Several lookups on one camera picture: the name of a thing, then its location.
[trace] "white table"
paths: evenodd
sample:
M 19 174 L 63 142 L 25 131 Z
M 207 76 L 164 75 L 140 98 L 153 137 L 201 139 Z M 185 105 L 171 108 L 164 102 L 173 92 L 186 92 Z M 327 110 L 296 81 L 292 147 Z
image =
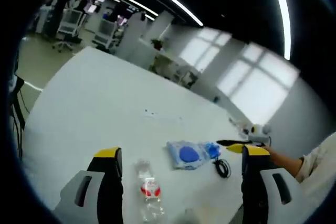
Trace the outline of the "white table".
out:
M 147 116 L 145 109 L 155 116 Z M 240 140 L 222 108 L 87 47 L 55 74 L 31 110 L 23 138 L 24 166 L 37 195 L 53 209 L 60 190 L 87 169 L 98 150 L 119 146 L 124 223 L 141 223 L 134 182 L 140 158 L 150 161 L 161 185 L 166 223 L 194 207 L 228 223 L 242 204 L 241 156 L 223 149 L 232 175 L 222 179 L 212 163 L 193 171 L 173 170 L 164 148 L 167 141 L 225 138 Z
M 149 66 L 153 63 L 154 58 L 157 55 L 161 55 L 165 58 L 170 59 L 172 62 L 176 64 L 176 66 L 189 66 L 189 64 L 183 60 L 180 57 L 173 57 L 167 52 L 162 50 L 157 50 L 153 47 L 153 45 L 145 41 L 143 39 L 139 39 L 137 46 L 135 47 L 133 53 L 131 53 L 129 56 L 124 58 L 126 61 L 131 62 L 138 67 L 141 67 L 143 69 L 149 69 Z

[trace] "black ceiling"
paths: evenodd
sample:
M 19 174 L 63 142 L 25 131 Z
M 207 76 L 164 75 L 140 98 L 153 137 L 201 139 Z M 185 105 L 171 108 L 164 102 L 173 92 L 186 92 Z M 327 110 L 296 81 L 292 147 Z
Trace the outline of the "black ceiling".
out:
M 197 26 L 170 0 L 136 0 L 160 13 L 168 9 L 175 22 Z M 283 55 L 284 34 L 278 0 L 179 0 L 208 27 L 228 31 Z M 291 21 L 291 62 L 336 112 L 336 25 L 321 0 L 287 0 Z

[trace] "person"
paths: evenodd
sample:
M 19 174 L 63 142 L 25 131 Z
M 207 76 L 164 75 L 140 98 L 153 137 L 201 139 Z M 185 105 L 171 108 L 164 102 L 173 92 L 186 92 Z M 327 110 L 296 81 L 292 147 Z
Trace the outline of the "person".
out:
M 75 10 L 78 10 L 82 13 L 84 13 L 84 8 L 87 6 L 89 3 L 89 0 L 80 0 L 78 6 L 75 8 Z
M 336 132 L 299 159 L 281 155 L 268 146 L 264 148 L 277 166 L 286 169 L 300 183 L 311 210 L 319 207 L 336 181 Z
M 50 25 L 46 32 L 49 37 L 54 38 L 56 36 L 59 23 L 63 17 L 63 10 L 66 5 L 68 5 L 67 7 L 70 7 L 69 2 L 70 0 L 57 0 L 57 3 L 54 5 L 53 15 L 49 21 Z

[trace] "blue sponge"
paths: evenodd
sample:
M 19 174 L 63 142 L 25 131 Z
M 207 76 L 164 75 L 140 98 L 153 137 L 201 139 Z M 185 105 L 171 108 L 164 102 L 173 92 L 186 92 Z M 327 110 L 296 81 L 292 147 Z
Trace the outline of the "blue sponge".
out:
M 210 160 L 203 145 L 186 141 L 167 142 L 175 168 L 194 170 Z

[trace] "person's arm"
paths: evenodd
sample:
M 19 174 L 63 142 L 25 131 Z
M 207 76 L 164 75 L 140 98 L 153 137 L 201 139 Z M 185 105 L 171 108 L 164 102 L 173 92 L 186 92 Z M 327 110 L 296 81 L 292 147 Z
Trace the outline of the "person's arm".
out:
M 280 167 L 286 169 L 293 177 L 296 177 L 302 166 L 302 159 L 293 159 L 275 152 L 272 148 L 264 146 L 268 150 L 271 160 Z
M 70 6 L 70 1 L 71 1 L 71 0 L 68 0 L 68 1 L 65 3 L 65 6 L 64 6 L 65 9 L 70 9 L 70 8 L 71 8 L 71 6 Z

